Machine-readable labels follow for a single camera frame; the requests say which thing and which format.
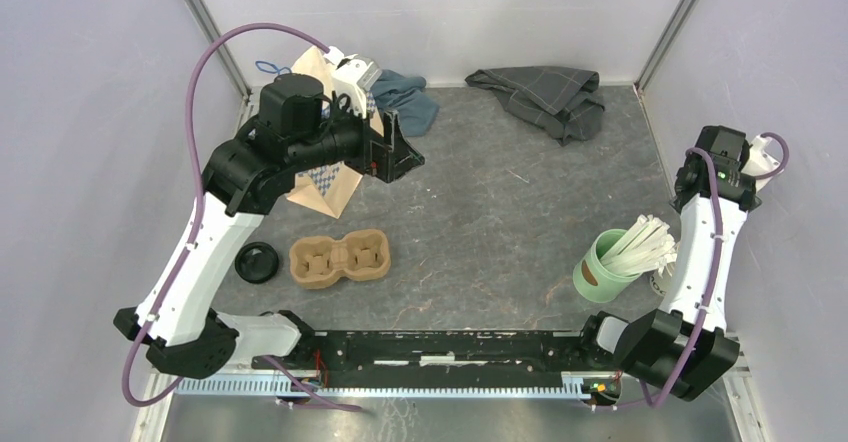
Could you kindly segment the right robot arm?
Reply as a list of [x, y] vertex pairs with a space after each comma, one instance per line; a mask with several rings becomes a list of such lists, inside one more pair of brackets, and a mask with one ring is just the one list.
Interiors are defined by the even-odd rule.
[[754, 177], [743, 171], [749, 155], [744, 133], [701, 129], [676, 175], [681, 244], [666, 296], [632, 322], [599, 312], [581, 331], [580, 362], [591, 370], [613, 363], [640, 382], [651, 408], [671, 396], [695, 399], [740, 355], [726, 335], [724, 295], [736, 237], [760, 204]]

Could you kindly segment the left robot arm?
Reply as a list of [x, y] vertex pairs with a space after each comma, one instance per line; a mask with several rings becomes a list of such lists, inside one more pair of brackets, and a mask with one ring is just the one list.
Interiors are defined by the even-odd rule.
[[277, 77], [261, 89], [257, 113], [213, 151], [178, 248], [145, 300], [117, 312], [115, 327], [173, 376], [205, 379], [259, 356], [306, 367], [314, 343], [298, 320], [214, 310], [229, 266], [300, 173], [341, 163], [391, 183], [424, 162], [394, 112], [373, 128], [351, 92], [326, 94], [309, 75]]

